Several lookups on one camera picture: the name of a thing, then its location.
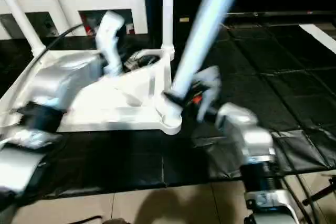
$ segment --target beige floor tile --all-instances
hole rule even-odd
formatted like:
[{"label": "beige floor tile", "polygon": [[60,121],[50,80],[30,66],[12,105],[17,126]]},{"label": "beige floor tile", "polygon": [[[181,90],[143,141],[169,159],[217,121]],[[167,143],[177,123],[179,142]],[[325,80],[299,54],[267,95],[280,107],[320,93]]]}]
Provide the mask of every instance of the beige floor tile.
[{"label": "beige floor tile", "polygon": [[210,185],[117,193],[112,218],[133,224],[219,224]]},{"label": "beige floor tile", "polygon": [[242,224],[251,212],[246,209],[241,181],[213,183],[221,224]]},{"label": "beige floor tile", "polygon": [[[318,176],[317,173],[300,175],[300,177],[302,178],[303,184],[306,186],[306,188],[308,190],[308,193],[310,193],[310,194],[312,193],[311,186],[313,185],[317,176]],[[305,195],[304,191],[302,190],[302,187],[299,184],[296,176],[294,176],[294,175],[287,176],[286,180],[287,180],[288,184],[290,185],[290,187],[292,188],[292,190],[294,191],[294,193],[296,194],[296,196],[298,197],[298,199],[300,200],[300,202],[302,202],[304,199],[306,199],[306,195]],[[315,209],[317,211],[317,214],[318,214],[318,217],[319,217],[319,220],[320,220],[320,224],[326,224],[327,220],[326,220],[325,216],[323,215],[320,206],[317,203],[315,203],[314,205],[315,205]],[[293,201],[293,206],[296,210],[298,218],[301,220],[301,223],[306,223],[305,220],[303,219],[303,214],[301,213],[300,209],[298,208],[298,206],[295,204],[294,201]],[[304,208],[307,211],[307,213],[309,214],[310,218],[313,220],[310,206],[306,206]]]},{"label": "beige floor tile", "polygon": [[113,194],[41,200],[21,208],[13,224],[66,224],[95,215],[110,219]]},{"label": "beige floor tile", "polygon": [[[303,177],[309,185],[311,194],[315,194],[318,191],[330,186],[328,174],[334,174],[335,172],[320,172],[304,174]],[[316,201],[327,223],[336,223],[336,196],[331,193],[326,197]]]}]

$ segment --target black cable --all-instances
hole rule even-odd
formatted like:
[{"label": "black cable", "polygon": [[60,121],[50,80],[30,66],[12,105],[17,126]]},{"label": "black cable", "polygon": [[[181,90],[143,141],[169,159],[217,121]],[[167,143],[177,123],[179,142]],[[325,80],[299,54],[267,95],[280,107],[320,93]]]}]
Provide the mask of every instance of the black cable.
[{"label": "black cable", "polygon": [[286,181],[286,179],[284,177],[282,178],[282,181],[283,181],[284,185],[286,186],[287,190],[289,191],[289,193],[291,194],[291,196],[293,197],[296,205],[299,207],[303,217],[307,221],[307,224],[313,224],[313,222],[311,221],[311,219],[309,217],[309,214],[307,213],[307,211],[303,207],[301,201],[298,199],[298,197],[294,193],[293,189],[290,187],[290,185],[288,184],[288,182]]},{"label": "black cable", "polygon": [[7,130],[7,123],[8,123],[8,119],[9,119],[9,115],[10,115],[10,111],[12,110],[15,101],[21,91],[21,88],[23,87],[23,85],[25,84],[27,77],[29,76],[30,72],[32,71],[32,69],[34,68],[34,66],[36,65],[36,63],[39,62],[39,60],[46,54],[46,52],[48,52],[55,44],[57,44],[60,40],[64,39],[65,36],[67,36],[69,33],[71,33],[72,31],[74,31],[75,29],[77,29],[78,27],[82,26],[83,24],[79,24],[76,26],[73,26],[71,28],[69,28],[68,30],[66,30],[64,33],[62,33],[61,35],[59,35],[55,40],[53,40],[37,57],[34,57],[32,59],[32,61],[28,64],[27,68],[24,70],[19,82],[17,83],[15,90],[13,91],[13,94],[11,96],[11,98],[9,99],[9,102],[7,104],[7,108],[4,109],[4,111],[8,111],[7,114],[4,115],[4,119],[3,119],[3,132],[2,132],[2,136],[0,137],[0,149],[1,149],[1,141],[4,140],[4,136],[6,136],[6,130]]}]

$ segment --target black foam tile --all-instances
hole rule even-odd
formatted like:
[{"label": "black foam tile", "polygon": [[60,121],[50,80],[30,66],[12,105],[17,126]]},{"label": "black foam tile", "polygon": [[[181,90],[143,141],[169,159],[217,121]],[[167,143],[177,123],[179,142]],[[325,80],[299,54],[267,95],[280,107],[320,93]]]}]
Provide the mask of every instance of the black foam tile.
[{"label": "black foam tile", "polygon": [[312,71],[321,85],[330,91],[333,95],[336,95],[336,69]]},{"label": "black foam tile", "polygon": [[285,101],[305,128],[336,122],[336,101],[328,95],[285,97]]},{"label": "black foam tile", "polygon": [[265,76],[282,97],[327,94],[314,75],[307,71]]},{"label": "black foam tile", "polygon": [[202,68],[219,66],[222,74],[252,74],[255,69],[232,41],[216,43],[209,51]]},{"label": "black foam tile", "polygon": [[298,171],[321,170],[327,165],[326,160],[311,145],[303,131],[286,132],[274,139],[280,167],[285,173],[297,174]]},{"label": "black foam tile", "polygon": [[301,38],[278,38],[278,41],[305,68],[336,67],[335,54],[311,35]]},{"label": "black foam tile", "polygon": [[274,73],[302,69],[295,58],[271,38],[243,40],[237,44],[259,72]]},{"label": "black foam tile", "polygon": [[236,39],[266,39],[269,37],[267,31],[263,27],[253,27],[247,29],[230,29],[229,30],[232,37]]}]

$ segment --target white pipe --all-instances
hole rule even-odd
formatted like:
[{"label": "white pipe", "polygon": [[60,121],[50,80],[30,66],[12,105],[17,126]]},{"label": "white pipe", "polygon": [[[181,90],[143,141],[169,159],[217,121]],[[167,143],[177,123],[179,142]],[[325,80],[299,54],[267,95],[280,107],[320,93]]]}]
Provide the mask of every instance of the white pipe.
[{"label": "white pipe", "polygon": [[5,0],[8,5],[10,11],[12,12],[16,22],[18,23],[22,33],[25,35],[28,40],[33,54],[37,54],[45,45],[41,42],[38,35],[36,34],[33,26],[29,22],[26,14],[21,10],[17,0]]},{"label": "white pipe", "polygon": [[172,87],[173,93],[181,99],[187,94],[233,1],[202,0]]},{"label": "white pipe", "polygon": [[173,45],[174,0],[162,0],[162,47],[174,50]]}]

